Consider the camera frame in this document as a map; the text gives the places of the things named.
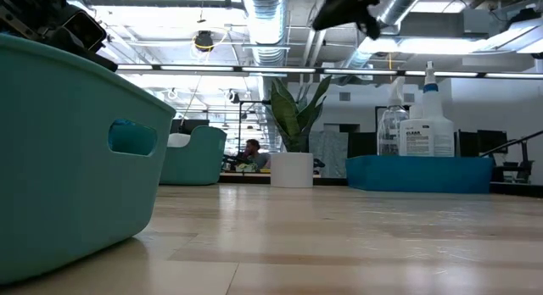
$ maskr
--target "clear bottle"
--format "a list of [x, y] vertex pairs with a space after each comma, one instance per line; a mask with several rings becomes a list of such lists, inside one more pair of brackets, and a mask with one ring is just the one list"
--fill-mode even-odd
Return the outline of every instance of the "clear bottle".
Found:
[[377, 131], [378, 155], [400, 155], [400, 122], [409, 119], [401, 106], [401, 92], [406, 78], [396, 79], [391, 86], [389, 106], [384, 111]]

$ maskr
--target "black railing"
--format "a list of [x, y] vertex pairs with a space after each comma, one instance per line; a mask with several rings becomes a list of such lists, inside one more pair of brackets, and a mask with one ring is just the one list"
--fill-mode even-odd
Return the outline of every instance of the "black railing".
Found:
[[[526, 137], [522, 137], [522, 138], [520, 138], [520, 139], [511, 141], [511, 142], [508, 142], [508, 143], [504, 143], [504, 144], [502, 144], [502, 145], [499, 146], [499, 147], [495, 147], [495, 148], [491, 149], [490, 151], [487, 151], [487, 152], [481, 154], [480, 157], [484, 157], [484, 156], [491, 155], [491, 154], [494, 153], [494, 152], [498, 152], [498, 151], [502, 150], [503, 148], [509, 148], [509, 147], [512, 146], [512, 145], [516, 145], [516, 144], [519, 144], [519, 143], [523, 144], [523, 142], [526, 142], [526, 141], [528, 141], [528, 140], [530, 140], [530, 139], [532, 139], [532, 138], [534, 138], [534, 137], [537, 137], [537, 136], [539, 136], [539, 135], [541, 135], [541, 134], [543, 134], [543, 131], [538, 131], [538, 132], [536, 132], [536, 133], [534, 133], [534, 134], [531, 134], [531, 135], [528, 135], [528, 136], [526, 136]], [[527, 150], [524, 150], [524, 147], [523, 147], [523, 159], [524, 159], [524, 154], [525, 154], [525, 153], [526, 153], [526, 157], [525, 157], [525, 158], [526, 158], [526, 159], [528, 158], [527, 152], [528, 152], [528, 151], [527, 151]]]

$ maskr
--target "wooden surface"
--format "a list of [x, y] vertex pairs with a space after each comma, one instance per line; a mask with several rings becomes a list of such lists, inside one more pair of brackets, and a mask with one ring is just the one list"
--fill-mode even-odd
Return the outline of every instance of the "wooden surface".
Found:
[[0, 293], [541, 295], [542, 219], [498, 195], [161, 187], [136, 237]]

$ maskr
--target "computer monitor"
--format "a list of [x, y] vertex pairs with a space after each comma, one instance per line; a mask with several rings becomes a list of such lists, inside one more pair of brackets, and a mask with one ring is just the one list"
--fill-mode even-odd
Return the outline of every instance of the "computer monitor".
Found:
[[185, 120], [181, 125], [180, 133], [191, 135], [197, 126], [210, 125], [209, 120]]
[[461, 157], [479, 156], [479, 135], [475, 132], [458, 131], [458, 147]]
[[[499, 146], [507, 143], [507, 132], [504, 131], [477, 131], [477, 136], [479, 137], [479, 152], [485, 153], [493, 148], [498, 148]], [[507, 148], [504, 147], [496, 151], [496, 153], [507, 154]]]
[[172, 120], [170, 134], [179, 133], [179, 130], [181, 130], [180, 127], [181, 127], [181, 120]]

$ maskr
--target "black cord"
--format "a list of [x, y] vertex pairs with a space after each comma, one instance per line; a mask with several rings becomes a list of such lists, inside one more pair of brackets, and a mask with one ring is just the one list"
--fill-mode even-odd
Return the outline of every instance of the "black cord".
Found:
[[452, 0], [448, 5], [446, 5], [446, 6], [443, 8], [443, 11], [441, 11], [441, 13], [444, 13], [444, 12], [447, 10], [447, 8], [449, 8], [449, 7], [450, 7], [454, 2], [456, 2], [456, 1], [462, 2], [462, 3], [464, 3], [464, 6], [466, 6], [466, 8], [468, 7], [467, 3], [464, 2], [463, 0]]
[[496, 15], [496, 14], [494, 13], [493, 10], [490, 10], [489, 12], [490, 12], [490, 14], [492, 14], [496, 19], [498, 19], [500, 22], [505, 22], [505, 23], [508, 22], [508, 20], [506, 20], [506, 19], [500, 19], [500, 18], [498, 17], [498, 15]]

